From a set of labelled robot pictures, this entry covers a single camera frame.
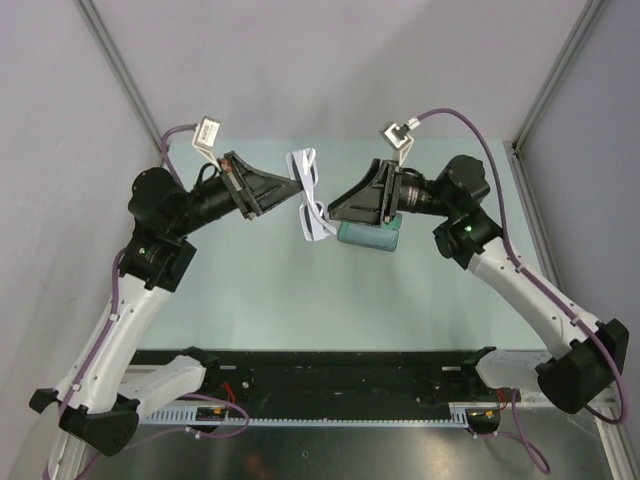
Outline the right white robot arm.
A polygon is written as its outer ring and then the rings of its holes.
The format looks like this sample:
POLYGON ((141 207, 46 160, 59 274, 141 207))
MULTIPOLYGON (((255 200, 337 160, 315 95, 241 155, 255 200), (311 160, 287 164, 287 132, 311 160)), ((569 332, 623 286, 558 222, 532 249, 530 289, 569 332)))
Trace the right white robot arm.
POLYGON ((547 350, 537 358, 503 350, 484 354, 461 376, 463 393, 484 401, 498 388, 534 390, 575 414, 620 379, 629 331, 617 319, 604 322, 576 305, 527 262, 482 208, 489 192, 483 163, 470 156, 454 157, 434 180, 375 159, 355 186, 329 204, 328 215, 373 227, 400 212, 443 217, 433 232, 440 254, 497 292, 547 350))

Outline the white frame sunglasses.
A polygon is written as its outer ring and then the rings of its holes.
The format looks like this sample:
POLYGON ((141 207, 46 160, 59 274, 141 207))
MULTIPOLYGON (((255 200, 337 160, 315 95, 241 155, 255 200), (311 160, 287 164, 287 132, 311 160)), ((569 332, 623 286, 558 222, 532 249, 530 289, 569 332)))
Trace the white frame sunglasses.
POLYGON ((290 179, 302 186, 299 217, 305 239, 318 242, 336 235, 337 229, 328 218, 325 204, 315 194, 319 181, 316 150, 304 148, 290 152, 285 162, 290 179))

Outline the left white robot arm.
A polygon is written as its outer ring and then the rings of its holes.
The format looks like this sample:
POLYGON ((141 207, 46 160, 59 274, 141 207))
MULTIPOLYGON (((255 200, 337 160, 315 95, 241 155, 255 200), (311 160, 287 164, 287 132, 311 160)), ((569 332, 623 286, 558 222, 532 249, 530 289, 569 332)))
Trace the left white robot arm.
POLYGON ((233 211, 254 219, 303 189, 296 178, 258 170, 235 152, 218 164, 217 175, 190 191, 161 167, 136 177, 128 203, 134 230, 116 256, 111 299, 69 373, 55 387, 36 390, 29 402, 38 413, 58 406, 59 427, 105 456, 122 451, 140 422, 167 404, 191 394, 207 400, 220 390, 218 359, 196 347, 138 381, 123 380, 196 254, 188 235, 233 211))

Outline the grey glasses case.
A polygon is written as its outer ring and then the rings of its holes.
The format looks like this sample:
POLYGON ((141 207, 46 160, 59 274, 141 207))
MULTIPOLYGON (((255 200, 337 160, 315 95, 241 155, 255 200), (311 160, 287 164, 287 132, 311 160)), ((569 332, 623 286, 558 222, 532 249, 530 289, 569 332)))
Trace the grey glasses case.
POLYGON ((380 227, 342 222, 337 239, 339 242, 353 246, 394 252, 399 241, 402 219, 402 214, 397 213, 389 223, 382 224, 380 227))

